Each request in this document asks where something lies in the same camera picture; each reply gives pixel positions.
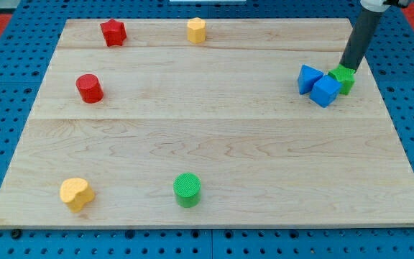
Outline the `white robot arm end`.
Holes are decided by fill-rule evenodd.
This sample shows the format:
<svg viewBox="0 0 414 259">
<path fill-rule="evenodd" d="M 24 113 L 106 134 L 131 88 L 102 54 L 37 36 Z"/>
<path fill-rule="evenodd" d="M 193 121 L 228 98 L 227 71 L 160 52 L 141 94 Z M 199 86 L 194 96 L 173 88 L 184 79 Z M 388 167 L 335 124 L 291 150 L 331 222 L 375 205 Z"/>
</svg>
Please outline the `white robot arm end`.
<svg viewBox="0 0 414 259">
<path fill-rule="evenodd" d="M 391 6 L 407 8 L 412 2 L 413 0 L 360 0 L 363 8 L 378 13 L 385 12 Z"/>
</svg>

